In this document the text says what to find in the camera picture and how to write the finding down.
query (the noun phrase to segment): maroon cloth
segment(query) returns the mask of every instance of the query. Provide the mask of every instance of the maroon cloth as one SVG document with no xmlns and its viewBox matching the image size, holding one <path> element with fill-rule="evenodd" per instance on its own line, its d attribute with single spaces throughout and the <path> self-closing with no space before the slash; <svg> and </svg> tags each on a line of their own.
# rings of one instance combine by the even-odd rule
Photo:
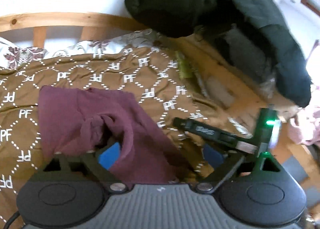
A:
<svg viewBox="0 0 320 229">
<path fill-rule="evenodd" d="M 167 184 L 187 162 L 156 123 L 120 90 L 43 86 L 38 102 L 42 150 L 80 155 L 103 139 L 108 127 L 121 142 L 119 159 L 109 171 L 123 182 Z"/>
</svg>

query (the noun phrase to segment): black electronic device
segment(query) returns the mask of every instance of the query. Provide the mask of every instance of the black electronic device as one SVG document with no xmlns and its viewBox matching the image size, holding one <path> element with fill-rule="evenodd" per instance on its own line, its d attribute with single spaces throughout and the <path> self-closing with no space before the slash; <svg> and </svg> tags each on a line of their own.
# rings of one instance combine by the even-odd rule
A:
<svg viewBox="0 0 320 229">
<path fill-rule="evenodd" d="M 269 152 L 240 176 L 245 155 L 231 150 L 195 185 L 127 187 L 98 164 L 96 152 L 59 154 L 21 188 L 17 207 L 24 229 L 301 228 L 306 196 L 299 184 Z"/>
</svg>

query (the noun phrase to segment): green light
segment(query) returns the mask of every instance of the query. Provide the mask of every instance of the green light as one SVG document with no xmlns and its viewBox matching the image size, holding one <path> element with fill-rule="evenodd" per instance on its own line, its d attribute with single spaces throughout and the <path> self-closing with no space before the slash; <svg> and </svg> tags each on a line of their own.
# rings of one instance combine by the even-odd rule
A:
<svg viewBox="0 0 320 229">
<path fill-rule="evenodd" d="M 273 120 L 268 120 L 268 121 L 266 121 L 266 124 L 267 124 L 267 125 L 270 125 L 270 126 L 273 126 L 273 125 L 276 124 L 276 122 L 273 121 Z"/>
</svg>

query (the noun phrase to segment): dark green jacket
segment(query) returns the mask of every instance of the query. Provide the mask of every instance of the dark green jacket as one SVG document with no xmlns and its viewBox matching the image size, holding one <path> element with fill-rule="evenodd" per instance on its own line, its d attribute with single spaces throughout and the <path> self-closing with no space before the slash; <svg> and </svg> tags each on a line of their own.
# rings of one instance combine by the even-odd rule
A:
<svg viewBox="0 0 320 229">
<path fill-rule="evenodd" d="M 273 0 L 125 0 L 125 5 L 133 18 L 170 37 L 188 36 L 203 25 L 204 38 L 214 44 L 236 26 L 263 52 L 260 62 L 271 64 L 278 91 L 300 107 L 309 104 L 305 59 Z"/>
</svg>

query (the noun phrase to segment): wooden bed frame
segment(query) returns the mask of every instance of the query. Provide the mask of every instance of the wooden bed frame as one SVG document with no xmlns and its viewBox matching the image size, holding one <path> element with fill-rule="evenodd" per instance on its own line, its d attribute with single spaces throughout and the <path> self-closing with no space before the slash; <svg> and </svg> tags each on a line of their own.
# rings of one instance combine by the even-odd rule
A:
<svg viewBox="0 0 320 229">
<path fill-rule="evenodd" d="M 131 18 L 99 13 L 26 13 L 0 17 L 0 36 L 4 31 L 32 27 L 33 45 L 43 48 L 48 26 L 82 26 L 80 41 L 99 40 L 113 28 L 128 31 L 147 28 Z M 235 73 L 219 60 L 217 52 L 207 44 L 203 42 L 200 45 L 195 44 L 190 38 L 172 39 L 172 42 L 190 59 L 192 65 L 198 68 L 204 80 L 209 78 L 215 80 L 213 83 L 216 86 L 213 89 L 216 94 L 226 94 L 225 100 L 228 97 L 229 103 L 224 105 L 225 111 L 245 126 L 252 128 L 259 108 L 267 106 L 269 101 L 252 88 L 246 77 Z M 293 104 L 287 100 L 278 99 L 273 103 L 277 107 L 284 101 L 292 107 Z M 296 145 L 287 137 L 287 124 L 283 125 L 278 145 L 273 153 L 280 163 L 293 155 L 308 174 L 308 178 L 301 183 L 301 186 L 305 189 L 316 186 L 320 191 L 319 166 L 305 146 Z M 320 204 L 313 207 L 311 213 L 320 219 Z"/>
</svg>

